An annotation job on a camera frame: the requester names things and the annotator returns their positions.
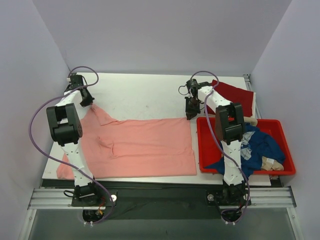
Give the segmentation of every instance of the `dark red cloth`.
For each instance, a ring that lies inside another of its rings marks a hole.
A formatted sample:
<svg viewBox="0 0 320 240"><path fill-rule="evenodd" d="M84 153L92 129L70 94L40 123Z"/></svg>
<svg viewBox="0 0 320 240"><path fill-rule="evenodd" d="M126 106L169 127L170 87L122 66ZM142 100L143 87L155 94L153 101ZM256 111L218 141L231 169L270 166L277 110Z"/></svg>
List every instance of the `dark red cloth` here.
<svg viewBox="0 0 320 240"><path fill-rule="evenodd" d="M212 81L212 86L217 84L216 80ZM219 85L214 89L222 97L233 103L240 103L243 109L244 117L251 117L252 114L252 104L254 101L254 92L243 90L241 88L231 86L229 84L220 82ZM214 113L211 109L208 110L209 114Z"/></svg>

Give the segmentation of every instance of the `white wall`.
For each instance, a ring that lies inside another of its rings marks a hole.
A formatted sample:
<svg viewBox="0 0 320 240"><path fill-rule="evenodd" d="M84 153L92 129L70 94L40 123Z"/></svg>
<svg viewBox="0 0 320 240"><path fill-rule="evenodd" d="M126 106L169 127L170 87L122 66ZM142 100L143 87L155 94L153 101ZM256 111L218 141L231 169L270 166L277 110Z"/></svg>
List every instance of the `white wall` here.
<svg viewBox="0 0 320 240"><path fill-rule="evenodd" d="M279 119L296 167L293 188L305 239L319 239L320 1L293 0L254 68L263 118Z"/></svg>
<svg viewBox="0 0 320 240"><path fill-rule="evenodd" d="M68 68L31 0L2 0L0 30L0 239L16 240L46 163L28 123L41 103L61 94ZM34 133L48 149L45 111Z"/></svg>
<svg viewBox="0 0 320 240"><path fill-rule="evenodd" d="M33 0L69 67L249 74L291 0Z"/></svg>

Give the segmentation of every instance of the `pink shirt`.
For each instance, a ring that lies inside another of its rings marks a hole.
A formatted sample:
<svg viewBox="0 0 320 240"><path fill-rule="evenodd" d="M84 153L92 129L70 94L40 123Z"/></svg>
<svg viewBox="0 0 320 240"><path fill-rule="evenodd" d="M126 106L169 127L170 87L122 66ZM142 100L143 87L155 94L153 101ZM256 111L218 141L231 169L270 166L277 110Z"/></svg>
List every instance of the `pink shirt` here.
<svg viewBox="0 0 320 240"><path fill-rule="evenodd" d="M92 105L81 124L83 154L95 178L197 174L185 118L118 121ZM65 164L56 173L60 179L74 179Z"/></svg>

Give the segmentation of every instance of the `tabletop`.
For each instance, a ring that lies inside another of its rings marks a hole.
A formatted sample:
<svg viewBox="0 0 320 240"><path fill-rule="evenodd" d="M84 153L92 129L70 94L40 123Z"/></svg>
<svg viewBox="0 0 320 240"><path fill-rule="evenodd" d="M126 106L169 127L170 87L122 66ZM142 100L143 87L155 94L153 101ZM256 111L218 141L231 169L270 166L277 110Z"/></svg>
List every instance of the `tabletop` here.
<svg viewBox="0 0 320 240"><path fill-rule="evenodd" d="M94 73L78 72L83 75L88 84L96 81ZM164 118L183 118L185 113L185 98L178 93L178 87L185 85L190 76L186 75L156 75L156 74L122 74L99 73L98 84L88 88L95 98L94 103L117 120L148 120ZM196 76L198 82L211 82L212 76ZM243 77L219 77L223 83L237 88L247 89ZM252 115L255 116L255 95L252 104ZM82 119L89 107L76 106L79 118ZM99 181L142 182L142 183L174 183L174 184L222 184L221 174L202 173L199 169L198 136L196 118L190 121L192 148L195 154L197 174L193 176L163 176L163 177L109 177ZM64 152L54 142L50 155L62 159ZM47 161L42 175L44 180L58 180L58 162ZM270 186L268 175L251 175L249 183L252 186Z"/></svg>

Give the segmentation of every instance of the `blue clothing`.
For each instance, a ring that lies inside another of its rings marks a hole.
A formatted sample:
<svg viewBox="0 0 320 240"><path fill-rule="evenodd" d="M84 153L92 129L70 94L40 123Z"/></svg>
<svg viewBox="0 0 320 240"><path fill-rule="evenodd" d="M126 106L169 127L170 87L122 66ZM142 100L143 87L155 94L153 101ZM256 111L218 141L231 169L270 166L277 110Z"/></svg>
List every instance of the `blue clothing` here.
<svg viewBox="0 0 320 240"><path fill-rule="evenodd" d="M261 170L262 157L277 160L280 164L283 164L286 158L279 145L270 135L261 132L258 127L246 123L245 134L241 144L241 169L247 178L255 170ZM220 174L224 175L224 157L205 168L216 169Z"/></svg>

